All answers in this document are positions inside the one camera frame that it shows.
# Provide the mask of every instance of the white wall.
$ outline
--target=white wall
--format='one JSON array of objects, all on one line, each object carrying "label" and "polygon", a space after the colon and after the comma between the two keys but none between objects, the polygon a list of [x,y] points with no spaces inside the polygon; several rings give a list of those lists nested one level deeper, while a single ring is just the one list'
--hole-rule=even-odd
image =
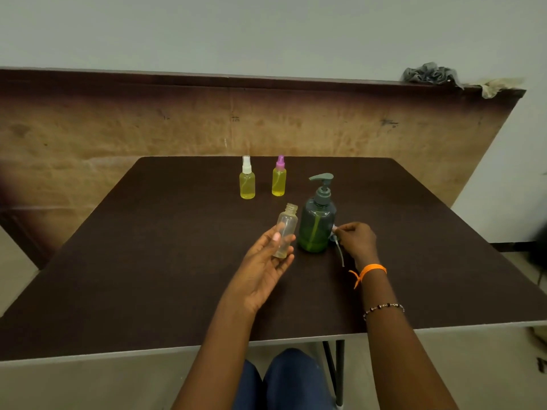
[{"label": "white wall", "polygon": [[529,92],[454,210],[488,241],[547,220],[547,0],[1,0],[0,66],[397,80],[437,61]]}]

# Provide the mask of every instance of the orange wrist band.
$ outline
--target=orange wrist band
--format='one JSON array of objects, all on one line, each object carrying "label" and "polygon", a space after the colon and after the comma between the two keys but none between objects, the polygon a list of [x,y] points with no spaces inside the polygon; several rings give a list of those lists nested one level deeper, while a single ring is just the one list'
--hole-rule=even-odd
[{"label": "orange wrist band", "polygon": [[373,263],[372,265],[367,265],[363,268],[363,270],[361,271],[361,274],[358,275],[356,274],[354,271],[350,270],[350,273],[354,274],[355,277],[357,278],[357,282],[355,282],[355,287],[354,289],[357,289],[357,285],[359,285],[359,282],[361,282],[363,280],[363,278],[365,277],[366,275],[366,272],[370,272],[371,270],[374,270],[374,269],[382,269],[384,272],[386,272],[387,274],[387,270],[386,268],[384,268],[382,265],[379,265],[377,263]]}]

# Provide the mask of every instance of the right hand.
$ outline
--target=right hand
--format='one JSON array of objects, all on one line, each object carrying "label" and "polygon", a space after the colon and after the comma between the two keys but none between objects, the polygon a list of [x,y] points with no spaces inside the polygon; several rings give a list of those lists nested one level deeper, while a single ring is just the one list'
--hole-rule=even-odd
[{"label": "right hand", "polygon": [[368,224],[354,221],[338,226],[333,231],[340,244],[355,259],[357,269],[362,270],[366,265],[379,263],[376,234]]}]

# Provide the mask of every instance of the gray floor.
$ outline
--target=gray floor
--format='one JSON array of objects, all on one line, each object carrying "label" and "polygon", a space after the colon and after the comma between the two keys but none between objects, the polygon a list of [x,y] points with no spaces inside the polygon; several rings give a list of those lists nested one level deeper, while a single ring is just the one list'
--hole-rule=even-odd
[{"label": "gray floor", "polygon": [[[532,281],[539,272],[522,254],[505,255]],[[24,289],[34,268],[0,234],[0,314]],[[547,291],[547,278],[542,289]],[[461,409],[544,409],[547,374],[537,357],[547,348],[524,328],[483,327],[420,334],[420,339]],[[288,345],[253,347],[248,358],[263,375]],[[321,344],[296,345],[326,368]],[[168,409],[194,352],[102,358],[58,364],[0,365],[2,409]],[[378,409],[368,341],[346,342],[345,408]]]}]

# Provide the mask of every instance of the pink spray nozzle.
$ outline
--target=pink spray nozzle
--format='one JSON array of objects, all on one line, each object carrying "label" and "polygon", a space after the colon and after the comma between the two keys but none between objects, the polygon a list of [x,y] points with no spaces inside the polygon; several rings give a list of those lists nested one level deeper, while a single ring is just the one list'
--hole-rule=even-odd
[{"label": "pink spray nozzle", "polygon": [[285,157],[283,157],[282,155],[279,155],[277,157],[277,164],[275,165],[275,168],[280,171],[283,171],[285,169]]}]

